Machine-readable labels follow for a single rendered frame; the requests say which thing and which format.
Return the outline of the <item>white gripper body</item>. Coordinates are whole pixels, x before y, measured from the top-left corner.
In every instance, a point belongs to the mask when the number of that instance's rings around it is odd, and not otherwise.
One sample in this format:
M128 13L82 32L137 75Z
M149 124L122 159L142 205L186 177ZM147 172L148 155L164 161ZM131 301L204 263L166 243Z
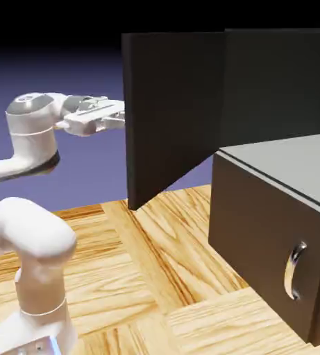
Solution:
M97 120L123 110L125 111L123 101L85 99L75 112L64 115L63 119L55 124L55 129L64 130L78 137L89 137L99 133L96 131Z

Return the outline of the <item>dark grey hinged cabinet door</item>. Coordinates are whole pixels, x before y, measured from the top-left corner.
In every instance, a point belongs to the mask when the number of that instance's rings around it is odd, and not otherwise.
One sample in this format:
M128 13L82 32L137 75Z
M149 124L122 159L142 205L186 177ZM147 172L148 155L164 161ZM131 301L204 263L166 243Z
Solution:
M122 36L128 208L137 210L219 147L224 33Z

